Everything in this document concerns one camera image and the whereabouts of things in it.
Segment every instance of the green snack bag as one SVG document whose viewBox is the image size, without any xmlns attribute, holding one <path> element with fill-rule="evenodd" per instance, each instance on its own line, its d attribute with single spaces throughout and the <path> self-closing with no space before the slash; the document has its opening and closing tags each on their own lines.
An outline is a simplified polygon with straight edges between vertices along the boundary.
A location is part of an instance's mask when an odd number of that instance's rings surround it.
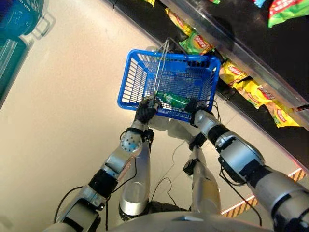
<svg viewBox="0 0 309 232">
<path fill-rule="evenodd" d="M 214 4 L 219 4 L 220 3 L 220 0 L 208 0 L 208 1 L 211 1 Z"/>
<path fill-rule="evenodd" d="M 179 45 L 190 55 L 203 55 L 213 49 L 196 31 L 193 31 L 189 38 L 180 42 Z"/>
<path fill-rule="evenodd" d="M 309 15 L 309 0 L 274 0 L 269 9 L 268 27 L 305 15 Z"/>
<path fill-rule="evenodd" d="M 171 92 L 158 91 L 156 96 L 166 104 L 177 109 L 184 109 L 190 102 L 190 99 L 184 98 Z"/>
</svg>

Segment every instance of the yellow snack bag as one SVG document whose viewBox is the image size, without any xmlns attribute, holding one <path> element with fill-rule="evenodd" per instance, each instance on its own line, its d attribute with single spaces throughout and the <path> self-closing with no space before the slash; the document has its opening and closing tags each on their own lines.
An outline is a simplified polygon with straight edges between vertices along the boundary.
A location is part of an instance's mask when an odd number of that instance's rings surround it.
<svg viewBox="0 0 309 232">
<path fill-rule="evenodd" d="M 283 109 L 281 109 L 275 101 L 268 102 L 265 106 L 273 117 L 277 127 L 299 127 L 298 123 L 295 122 Z"/>
<path fill-rule="evenodd" d="M 143 0 L 143 1 L 146 1 L 146 2 L 148 2 L 150 4 L 152 4 L 153 7 L 155 5 L 155 0 Z"/>
<path fill-rule="evenodd" d="M 169 8 L 165 9 L 166 14 L 169 16 L 169 18 L 172 20 L 172 22 L 180 29 L 182 30 L 187 36 L 190 36 L 193 29 L 188 24 L 186 24 L 181 18 L 179 18 L 173 11 L 171 11 Z"/>
<path fill-rule="evenodd" d="M 272 102 L 275 97 L 267 92 L 262 85 L 257 84 L 254 80 L 242 81 L 234 84 L 234 88 L 249 101 L 256 109 L 261 105 Z"/>
<path fill-rule="evenodd" d="M 234 84 L 246 78 L 248 74 L 237 68 L 230 60 L 227 60 L 222 65 L 219 76 L 225 83 L 233 87 Z"/>
</svg>

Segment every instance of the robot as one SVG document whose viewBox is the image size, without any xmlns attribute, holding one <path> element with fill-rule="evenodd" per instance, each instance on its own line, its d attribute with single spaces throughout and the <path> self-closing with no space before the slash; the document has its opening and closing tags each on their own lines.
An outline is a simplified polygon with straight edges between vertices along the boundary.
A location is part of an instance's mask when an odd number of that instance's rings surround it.
<svg viewBox="0 0 309 232">
<path fill-rule="evenodd" d="M 149 207 L 150 150 L 154 133 L 149 120 L 161 106 L 159 99 L 151 104 L 143 99 L 134 122 L 121 137 L 119 146 L 105 160 L 90 182 L 65 207 L 56 223 L 45 232 L 96 231 L 103 210 L 119 181 L 138 173 L 129 180 L 119 200 L 119 212 L 128 222 L 111 231 L 208 231 L 208 232 L 266 232 L 270 231 L 243 221 L 221 216 L 217 182 L 206 166 L 201 150 L 208 139 L 219 153 L 221 169 L 239 185 L 247 184 L 259 203 L 269 212 L 274 231 L 309 231 L 309 191 L 283 173 L 265 165 L 261 153 L 250 143 L 222 125 L 203 107 L 193 108 L 191 124 L 200 133 L 190 143 L 192 153 L 184 171 L 193 175 L 192 206 L 151 213 Z"/>
</svg>

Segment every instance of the wire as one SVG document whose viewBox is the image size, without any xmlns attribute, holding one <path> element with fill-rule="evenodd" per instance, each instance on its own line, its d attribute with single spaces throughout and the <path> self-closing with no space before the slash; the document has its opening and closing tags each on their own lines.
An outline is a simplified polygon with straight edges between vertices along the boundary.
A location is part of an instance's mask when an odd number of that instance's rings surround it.
<svg viewBox="0 0 309 232">
<path fill-rule="evenodd" d="M 261 215 L 259 214 L 259 212 L 233 187 L 233 185 L 230 183 L 230 181 L 225 177 L 224 175 L 224 172 L 223 172 L 223 167 L 221 166 L 221 171 L 219 173 L 219 176 L 234 190 L 234 192 L 239 195 L 239 197 L 245 201 L 245 203 L 247 203 L 251 208 L 252 210 L 257 214 L 257 216 L 259 217 L 259 224 L 260 226 L 262 226 L 262 218 L 261 218 Z"/>
<path fill-rule="evenodd" d="M 64 200 L 66 199 L 66 197 L 67 197 L 71 192 L 73 192 L 74 190 L 81 189 L 82 187 L 83 187 L 83 186 L 78 186 L 78 187 L 72 188 L 70 191 L 68 191 L 68 192 L 66 193 L 66 195 L 64 195 L 64 197 L 61 199 L 61 201 L 60 201 L 60 203 L 59 203 L 59 205 L 58 205 L 58 207 L 57 207 L 57 210 L 56 210 L 56 212 L 55 212 L 54 223 L 56 223 L 56 220 L 57 220 L 57 216 L 58 216 L 60 207 L 61 207 L 62 203 L 64 202 Z"/>
<path fill-rule="evenodd" d="M 171 167 L 165 172 L 165 174 L 161 177 L 161 179 L 162 179 L 164 176 L 166 176 L 166 174 L 169 173 L 169 171 L 174 167 L 174 165 L 175 165 L 175 160 L 174 160 L 175 152 L 176 152 L 177 149 L 178 149 L 179 147 L 181 147 L 183 144 L 184 144 L 184 141 L 183 141 L 181 144 L 179 144 L 179 145 L 175 148 L 175 150 L 173 151 L 173 155 L 172 155 L 173 164 L 172 164 Z"/>
<path fill-rule="evenodd" d="M 197 102 L 210 102 L 210 100 L 198 100 Z M 214 103 L 216 103 L 216 104 L 213 104 L 212 106 L 214 106 L 215 108 L 216 108 L 216 110 L 217 110 L 217 113 L 218 113 L 218 116 L 217 116 L 217 120 L 219 121 L 219 122 L 221 122 L 221 116 L 220 116 L 220 113 L 219 113 L 219 106 L 218 106 L 218 103 L 217 103 L 217 101 L 216 100 L 213 100 L 213 102 Z"/>
<path fill-rule="evenodd" d="M 123 185 L 125 185 L 128 181 L 132 180 L 134 177 L 136 177 L 137 174 L 137 168 L 136 168 L 136 159 L 135 158 L 135 174 L 130 179 L 126 180 L 124 183 L 122 183 L 118 188 L 116 188 L 112 193 L 116 192 L 118 189 L 120 189 Z"/>
<path fill-rule="evenodd" d="M 221 174 L 223 175 L 223 177 L 225 178 L 225 181 L 227 181 L 227 182 L 230 183 L 231 185 L 233 185 L 233 186 L 242 186 L 242 185 L 246 184 L 246 182 L 243 182 L 243 183 L 240 183 L 240 184 L 231 182 L 231 181 L 226 177 L 226 175 L 224 174 L 224 172 L 223 172 L 223 171 L 224 171 L 223 166 L 221 165 L 220 167 L 221 167 L 220 173 L 221 173 Z"/>
<path fill-rule="evenodd" d="M 108 231 L 108 200 L 105 203 L 106 214 L 105 214 L 105 231 Z"/>
<path fill-rule="evenodd" d="M 122 132 L 121 135 L 119 136 L 119 140 L 121 140 L 122 135 L 125 133 L 126 131 Z"/>
<path fill-rule="evenodd" d="M 136 177 L 137 175 L 137 167 L 136 167 L 136 159 L 137 157 L 135 157 L 135 173 L 134 175 L 129 178 L 128 180 L 126 180 L 124 183 L 122 183 L 118 188 L 116 188 L 112 193 L 118 191 L 123 185 L 125 185 L 128 181 L 132 180 L 133 178 Z M 109 197 L 107 200 L 106 200 L 106 203 L 105 203 L 105 208 L 106 208 L 106 213 L 105 213 L 105 230 L 108 231 L 108 201 L 110 200 L 111 197 Z"/>
<path fill-rule="evenodd" d="M 173 203 L 174 203 L 174 205 L 176 206 L 176 207 L 178 207 L 178 209 L 180 210 L 180 208 L 179 208 L 179 206 L 176 204 L 176 202 L 174 201 L 174 199 L 172 198 L 172 196 L 170 195 L 170 191 L 172 190 L 172 181 L 170 180 L 170 178 L 169 177 L 165 177 L 165 178 L 163 178 L 158 184 L 157 184 L 157 186 L 155 187 L 155 191 L 154 191 L 154 193 L 153 193 L 153 196 L 152 196 L 152 198 L 151 198 L 151 202 L 153 201 L 153 198 L 154 198 L 154 196 L 155 196 L 155 192 L 156 192 L 156 190 L 158 189 L 158 187 L 159 187 L 159 185 L 162 183 L 162 181 L 164 181 L 164 180 L 169 180 L 169 183 L 170 183 L 170 188 L 169 188 L 169 190 L 168 190 L 168 196 L 170 197 L 170 199 L 173 201 Z"/>
</svg>

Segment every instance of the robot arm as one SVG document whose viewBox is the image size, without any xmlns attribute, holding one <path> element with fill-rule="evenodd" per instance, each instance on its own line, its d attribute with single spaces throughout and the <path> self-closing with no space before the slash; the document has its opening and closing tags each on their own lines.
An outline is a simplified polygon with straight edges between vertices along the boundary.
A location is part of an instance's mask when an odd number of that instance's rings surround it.
<svg viewBox="0 0 309 232">
<path fill-rule="evenodd" d="M 156 114 L 160 102 L 155 101 L 153 108 L 149 105 L 149 99 L 144 99 L 139 104 L 134 122 L 127 128 L 119 146 L 104 161 L 91 181 L 83 186 L 77 196 L 59 214 L 57 223 L 65 223 L 66 228 L 70 225 L 76 231 L 95 231 L 100 223 L 98 211 L 104 208 L 119 180 L 129 170 L 131 160 L 141 152 L 142 142 L 151 139 L 151 131 L 150 133 L 145 131 L 148 129 L 148 121 Z"/>
<path fill-rule="evenodd" d="M 249 186 L 269 212 L 275 231 L 309 230 L 309 191 L 292 179 L 265 166 L 261 153 L 215 117 L 199 110 L 194 122 L 220 154 L 218 160 L 229 176 Z"/>
</svg>

